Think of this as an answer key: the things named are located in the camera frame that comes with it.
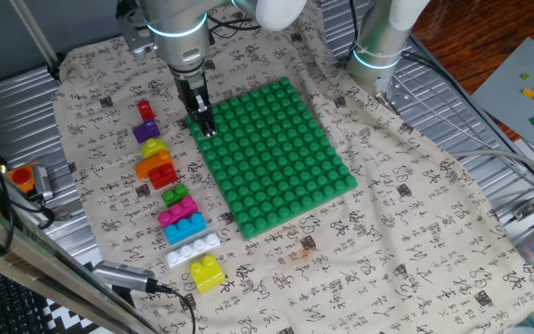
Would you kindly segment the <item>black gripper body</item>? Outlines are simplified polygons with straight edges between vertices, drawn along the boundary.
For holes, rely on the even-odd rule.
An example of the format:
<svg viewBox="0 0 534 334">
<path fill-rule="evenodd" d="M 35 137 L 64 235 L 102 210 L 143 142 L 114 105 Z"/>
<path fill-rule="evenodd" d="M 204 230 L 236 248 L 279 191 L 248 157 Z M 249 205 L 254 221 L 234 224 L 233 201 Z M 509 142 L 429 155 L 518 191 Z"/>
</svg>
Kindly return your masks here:
<svg viewBox="0 0 534 334">
<path fill-rule="evenodd" d="M 198 111 L 210 106 L 203 64 L 194 67 L 169 66 L 174 76 L 179 98 L 187 110 Z"/>
</svg>

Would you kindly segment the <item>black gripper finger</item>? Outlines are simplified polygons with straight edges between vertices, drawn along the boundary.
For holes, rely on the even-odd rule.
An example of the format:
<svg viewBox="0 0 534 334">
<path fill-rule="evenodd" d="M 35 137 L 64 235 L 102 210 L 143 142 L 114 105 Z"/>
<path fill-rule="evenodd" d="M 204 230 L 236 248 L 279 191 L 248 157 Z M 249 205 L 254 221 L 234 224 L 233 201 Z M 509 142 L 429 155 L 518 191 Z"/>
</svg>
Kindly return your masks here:
<svg viewBox="0 0 534 334">
<path fill-rule="evenodd" d="M 199 131 L 202 131 L 202 119 L 200 118 L 200 113 L 198 109 L 195 109 L 193 107 L 187 107 L 186 111 L 190 121 L 197 126 Z"/>
<path fill-rule="evenodd" d="M 205 137 L 216 135 L 216 128 L 213 119 L 212 106 L 201 104 L 199 107 L 199 128 Z"/>
</svg>

